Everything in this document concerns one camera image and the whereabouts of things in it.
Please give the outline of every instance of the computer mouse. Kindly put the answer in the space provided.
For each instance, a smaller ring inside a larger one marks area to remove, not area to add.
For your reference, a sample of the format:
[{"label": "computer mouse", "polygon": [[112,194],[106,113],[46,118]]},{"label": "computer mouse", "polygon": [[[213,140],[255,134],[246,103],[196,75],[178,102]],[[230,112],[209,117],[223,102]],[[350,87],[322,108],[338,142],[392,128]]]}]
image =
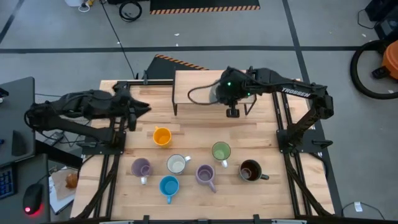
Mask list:
[{"label": "computer mouse", "polygon": [[40,204],[42,203],[42,194],[42,184],[32,184],[26,188],[24,201],[22,203],[26,214],[31,215],[40,208]]}]

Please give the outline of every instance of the blue mug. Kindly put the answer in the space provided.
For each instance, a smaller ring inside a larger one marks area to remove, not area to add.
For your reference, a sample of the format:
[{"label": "blue mug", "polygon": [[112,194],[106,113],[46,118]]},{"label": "blue mug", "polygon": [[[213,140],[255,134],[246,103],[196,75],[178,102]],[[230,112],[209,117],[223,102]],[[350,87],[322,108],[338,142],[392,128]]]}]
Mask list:
[{"label": "blue mug", "polygon": [[160,192],[167,197],[167,203],[172,203],[172,197],[180,189],[180,183],[174,176],[168,175],[163,177],[159,184]]}]

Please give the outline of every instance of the orange mug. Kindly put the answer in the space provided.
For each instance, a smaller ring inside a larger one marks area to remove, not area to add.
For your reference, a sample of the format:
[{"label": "orange mug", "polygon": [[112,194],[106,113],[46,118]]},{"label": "orange mug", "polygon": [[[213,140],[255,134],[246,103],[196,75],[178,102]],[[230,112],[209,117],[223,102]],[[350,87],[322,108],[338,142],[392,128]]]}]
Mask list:
[{"label": "orange mug", "polygon": [[172,133],[167,128],[158,128],[155,126],[154,142],[161,147],[168,147],[172,140]]}]

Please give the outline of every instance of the keyboard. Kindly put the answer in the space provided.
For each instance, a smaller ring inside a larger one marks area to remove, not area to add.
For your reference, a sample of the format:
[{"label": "keyboard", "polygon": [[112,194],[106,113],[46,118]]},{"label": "keyboard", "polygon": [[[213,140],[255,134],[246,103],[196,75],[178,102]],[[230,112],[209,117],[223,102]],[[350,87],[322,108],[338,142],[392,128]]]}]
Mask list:
[{"label": "keyboard", "polygon": [[17,193],[16,171],[13,166],[0,168],[0,200]]}]

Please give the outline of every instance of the mug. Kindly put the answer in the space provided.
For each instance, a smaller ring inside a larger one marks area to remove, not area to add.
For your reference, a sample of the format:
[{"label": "mug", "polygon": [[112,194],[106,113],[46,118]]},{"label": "mug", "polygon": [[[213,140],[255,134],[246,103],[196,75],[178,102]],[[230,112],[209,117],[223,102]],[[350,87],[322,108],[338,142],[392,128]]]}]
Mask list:
[{"label": "mug", "polygon": [[221,161],[221,165],[223,165],[224,168],[228,167],[226,160],[231,155],[231,148],[228,144],[225,142],[217,142],[211,148],[211,153],[216,160]]},{"label": "mug", "polygon": [[187,162],[191,160],[190,156],[172,155],[167,159],[167,168],[173,174],[182,174]]},{"label": "mug", "polygon": [[153,138],[156,145],[161,147],[169,147],[172,140],[172,133],[167,128],[158,128],[155,126]]},{"label": "mug", "polygon": [[131,165],[131,173],[136,177],[141,177],[141,184],[147,184],[147,177],[152,174],[152,167],[147,159],[136,159]]},{"label": "mug", "polygon": [[201,165],[195,172],[197,182],[202,185],[208,185],[210,189],[216,193],[216,187],[214,186],[214,177],[216,172],[212,166]]},{"label": "mug", "polygon": [[269,179],[268,175],[262,174],[260,164],[252,159],[244,161],[239,166],[239,175],[242,177],[242,179],[249,182],[253,182],[258,179]]},{"label": "mug", "polygon": [[172,203],[172,197],[180,189],[180,183],[174,176],[168,175],[163,177],[159,184],[160,192],[167,197],[167,203]]}]

